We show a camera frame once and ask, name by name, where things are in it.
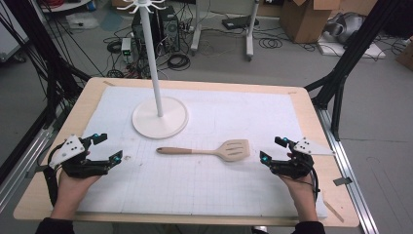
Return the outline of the beige slotted spatula wooden handle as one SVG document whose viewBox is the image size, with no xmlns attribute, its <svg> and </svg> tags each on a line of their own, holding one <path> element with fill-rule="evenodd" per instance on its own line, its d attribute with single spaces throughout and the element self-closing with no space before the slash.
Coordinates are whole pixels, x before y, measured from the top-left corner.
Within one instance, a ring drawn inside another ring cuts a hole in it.
<svg viewBox="0 0 413 234">
<path fill-rule="evenodd" d="M 156 152 L 167 155 L 214 155 L 225 162 L 241 161 L 250 155 L 249 142 L 247 139 L 226 140 L 214 150 L 191 149 L 182 147 L 159 147 L 156 149 Z"/>
</svg>

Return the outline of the person's right hand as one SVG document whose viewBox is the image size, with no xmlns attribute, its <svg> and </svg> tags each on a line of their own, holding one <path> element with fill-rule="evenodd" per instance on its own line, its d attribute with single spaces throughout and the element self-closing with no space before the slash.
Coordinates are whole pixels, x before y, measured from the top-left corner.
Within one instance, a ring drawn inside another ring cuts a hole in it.
<svg viewBox="0 0 413 234">
<path fill-rule="evenodd" d="M 314 186 L 312 176 L 305 176 L 293 179 L 286 175 L 281 175 L 280 179 L 286 184 L 289 194 L 293 200 L 294 206 L 298 213 L 298 220 L 303 221 L 318 221 L 316 211 L 316 198 L 314 194 Z"/>
</svg>

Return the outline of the white stand leg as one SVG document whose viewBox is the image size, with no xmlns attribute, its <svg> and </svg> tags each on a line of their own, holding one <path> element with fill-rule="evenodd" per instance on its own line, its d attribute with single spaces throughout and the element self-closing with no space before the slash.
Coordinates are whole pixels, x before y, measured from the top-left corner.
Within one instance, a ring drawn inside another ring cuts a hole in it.
<svg viewBox="0 0 413 234">
<path fill-rule="evenodd" d="M 199 43 L 202 32 L 201 25 L 201 0 L 196 1 L 195 26 L 193 31 L 192 43 L 190 47 L 191 55 L 194 56 L 199 49 Z"/>
<path fill-rule="evenodd" d="M 253 29 L 254 29 L 254 25 L 255 25 L 255 20 L 256 20 L 256 16 L 257 16 L 257 12 L 258 12 L 258 8 L 259 8 L 259 0 L 253 0 L 253 7 L 251 10 L 251 14 L 250 14 L 250 22 L 249 22 L 249 26 L 248 29 L 246 31 L 246 37 L 245 37 L 245 54 L 246 54 L 246 58 L 248 61 L 251 61 L 254 55 L 253 52 Z"/>
</svg>

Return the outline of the large open cardboard box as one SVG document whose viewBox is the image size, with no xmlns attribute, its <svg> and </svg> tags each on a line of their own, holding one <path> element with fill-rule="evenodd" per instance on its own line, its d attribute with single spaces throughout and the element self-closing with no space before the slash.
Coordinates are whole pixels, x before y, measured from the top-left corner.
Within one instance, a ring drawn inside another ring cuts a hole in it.
<svg viewBox="0 0 413 234">
<path fill-rule="evenodd" d="M 284 0 L 280 25 L 294 43 L 315 43 L 341 0 Z"/>
</svg>

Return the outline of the small cardboard box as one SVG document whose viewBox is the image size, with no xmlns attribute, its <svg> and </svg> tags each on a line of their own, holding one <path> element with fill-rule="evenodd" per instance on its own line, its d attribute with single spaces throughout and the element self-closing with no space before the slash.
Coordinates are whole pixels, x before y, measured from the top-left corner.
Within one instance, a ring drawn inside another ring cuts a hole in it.
<svg viewBox="0 0 413 234">
<path fill-rule="evenodd" d="M 410 40 L 406 48 L 395 59 L 399 64 L 413 71 L 413 39 Z"/>
</svg>

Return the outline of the grey bag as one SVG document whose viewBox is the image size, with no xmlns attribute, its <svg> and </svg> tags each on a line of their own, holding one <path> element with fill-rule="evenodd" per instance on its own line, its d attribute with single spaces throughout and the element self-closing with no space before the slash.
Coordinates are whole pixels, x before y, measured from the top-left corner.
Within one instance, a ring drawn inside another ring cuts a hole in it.
<svg viewBox="0 0 413 234">
<path fill-rule="evenodd" d="M 329 19 L 323 29 L 339 43 L 346 44 L 361 28 L 365 17 L 353 12 L 338 13 Z"/>
</svg>

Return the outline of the flat black device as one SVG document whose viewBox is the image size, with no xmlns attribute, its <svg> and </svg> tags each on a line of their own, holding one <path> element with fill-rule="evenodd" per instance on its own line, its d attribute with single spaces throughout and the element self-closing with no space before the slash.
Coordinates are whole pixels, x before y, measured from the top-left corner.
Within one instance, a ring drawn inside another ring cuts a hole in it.
<svg viewBox="0 0 413 234">
<path fill-rule="evenodd" d="M 222 21 L 222 25 L 228 30 L 239 29 L 239 28 L 248 29 L 250 27 L 251 20 L 252 20 L 252 16 L 224 19 Z"/>
</svg>

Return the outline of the thin wooden stick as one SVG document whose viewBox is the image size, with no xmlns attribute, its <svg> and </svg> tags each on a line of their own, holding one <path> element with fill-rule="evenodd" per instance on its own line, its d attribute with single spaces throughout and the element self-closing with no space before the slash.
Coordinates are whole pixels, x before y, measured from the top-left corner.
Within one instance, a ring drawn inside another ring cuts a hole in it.
<svg viewBox="0 0 413 234">
<path fill-rule="evenodd" d="M 345 219 L 325 200 L 323 200 L 325 206 L 340 220 L 340 222 L 344 223 Z"/>
</svg>

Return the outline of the white grid mat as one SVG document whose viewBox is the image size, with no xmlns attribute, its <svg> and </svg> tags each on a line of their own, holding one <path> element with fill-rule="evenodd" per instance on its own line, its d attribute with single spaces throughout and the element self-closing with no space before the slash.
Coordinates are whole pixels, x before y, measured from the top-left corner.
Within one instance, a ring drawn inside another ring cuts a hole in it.
<svg viewBox="0 0 413 234">
<path fill-rule="evenodd" d="M 144 215 L 239 215 L 294 217 L 296 210 L 284 183 L 259 160 L 261 151 L 283 160 L 286 149 L 275 137 L 298 141 L 303 134 L 291 97 L 277 94 L 178 91 L 165 97 L 188 109 L 185 129 L 168 139 L 140 135 L 132 113 L 153 92 L 149 88 L 108 87 L 84 131 L 106 133 L 92 147 L 91 159 L 105 160 L 123 151 L 121 164 L 89 190 L 83 212 Z M 250 155 L 225 162 L 214 155 L 167 155 L 159 147 L 214 150 L 224 141 L 247 139 Z"/>
</svg>

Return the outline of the white hook rack stand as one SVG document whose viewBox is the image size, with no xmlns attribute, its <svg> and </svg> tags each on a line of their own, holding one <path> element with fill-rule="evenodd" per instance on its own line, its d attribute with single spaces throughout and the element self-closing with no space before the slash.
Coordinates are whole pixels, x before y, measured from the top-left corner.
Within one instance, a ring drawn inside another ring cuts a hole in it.
<svg viewBox="0 0 413 234">
<path fill-rule="evenodd" d="M 123 0 L 128 2 L 120 10 L 132 9 L 132 13 L 139 12 L 143 27 L 146 54 L 150 68 L 154 98 L 143 101 L 132 114 L 132 124 L 139 134 L 152 139 L 165 139 L 176 136 L 184 130 L 189 120 L 186 106 L 174 97 L 161 95 L 158 79 L 158 69 L 153 46 L 151 23 L 149 14 L 153 7 L 161 10 L 160 3 L 165 0 Z"/>
</svg>

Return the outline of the light wooden table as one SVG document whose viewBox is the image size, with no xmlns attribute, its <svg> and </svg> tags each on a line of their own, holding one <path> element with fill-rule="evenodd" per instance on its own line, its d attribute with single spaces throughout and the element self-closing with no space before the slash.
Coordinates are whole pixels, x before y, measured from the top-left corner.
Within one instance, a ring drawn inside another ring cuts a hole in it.
<svg viewBox="0 0 413 234">
<path fill-rule="evenodd" d="M 149 88 L 149 80 L 127 80 L 118 78 L 93 78 L 80 94 L 71 113 L 57 134 L 55 143 L 61 143 L 70 134 L 82 133 L 95 111 L 100 98 L 108 87 L 138 87 Z M 160 83 L 163 89 L 178 91 L 221 91 L 221 92 L 252 92 L 258 94 L 281 94 L 291 97 L 297 114 L 297 121 L 302 133 L 315 142 L 327 146 L 327 138 L 319 122 L 307 91 L 299 87 L 263 86 L 245 84 L 225 84 L 188 81 L 167 81 Z M 357 213 L 345 186 L 336 186 L 333 180 L 339 177 L 340 171 L 333 156 L 315 157 L 316 169 L 323 196 L 344 219 L 344 223 L 327 209 L 327 218 L 322 223 L 327 227 L 356 227 L 359 225 Z M 16 209 L 16 219 L 41 219 L 51 213 L 51 205 L 46 182 L 41 175 L 36 175 L 23 193 Z M 119 222 L 158 222 L 185 224 L 253 224 L 253 225 L 293 225 L 291 217 L 252 217 L 252 216 L 219 216 L 194 214 L 109 214 L 109 213 L 78 213 L 76 218 L 82 221 L 119 221 Z"/>
</svg>

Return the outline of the person's left hand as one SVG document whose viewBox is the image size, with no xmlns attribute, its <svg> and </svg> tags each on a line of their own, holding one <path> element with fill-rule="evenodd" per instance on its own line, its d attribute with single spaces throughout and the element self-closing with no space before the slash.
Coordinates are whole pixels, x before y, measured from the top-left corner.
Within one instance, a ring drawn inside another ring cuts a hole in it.
<svg viewBox="0 0 413 234">
<path fill-rule="evenodd" d="M 57 200 L 50 218 L 72 220 L 89 188 L 99 179 L 99 175 L 75 178 L 62 171 L 59 175 Z"/>
</svg>

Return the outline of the white round table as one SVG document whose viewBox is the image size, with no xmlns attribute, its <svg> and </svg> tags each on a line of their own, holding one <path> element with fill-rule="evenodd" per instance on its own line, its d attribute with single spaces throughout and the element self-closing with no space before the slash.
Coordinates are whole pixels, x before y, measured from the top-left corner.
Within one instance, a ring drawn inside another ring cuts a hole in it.
<svg viewBox="0 0 413 234">
<path fill-rule="evenodd" d="M 57 13 L 86 7 L 93 0 L 36 0 L 44 13 Z"/>
</svg>

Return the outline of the white foam board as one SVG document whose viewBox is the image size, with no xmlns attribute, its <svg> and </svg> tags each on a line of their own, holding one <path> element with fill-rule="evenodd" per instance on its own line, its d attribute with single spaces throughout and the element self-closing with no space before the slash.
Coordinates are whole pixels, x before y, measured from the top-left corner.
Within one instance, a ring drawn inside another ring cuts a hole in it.
<svg viewBox="0 0 413 234">
<path fill-rule="evenodd" d="M 335 38 L 323 34 L 317 42 L 319 51 L 324 56 L 341 57 L 346 52 L 344 45 Z M 374 43 L 364 52 L 366 59 L 384 59 L 386 54 Z"/>
</svg>

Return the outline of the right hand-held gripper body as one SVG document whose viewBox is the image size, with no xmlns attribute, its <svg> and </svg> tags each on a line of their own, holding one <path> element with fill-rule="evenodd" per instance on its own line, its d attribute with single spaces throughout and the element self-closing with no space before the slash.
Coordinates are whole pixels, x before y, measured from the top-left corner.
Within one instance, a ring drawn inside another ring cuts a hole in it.
<svg viewBox="0 0 413 234">
<path fill-rule="evenodd" d="M 278 176 L 299 178 L 306 176 L 314 168 L 313 155 L 333 156 L 335 152 L 330 148 L 318 144 L 306 137 L 294 141 L 296 145 L 290 150 L 292 157 L 287 161 L 273 160 L 270 171 Z"/>
</svg>

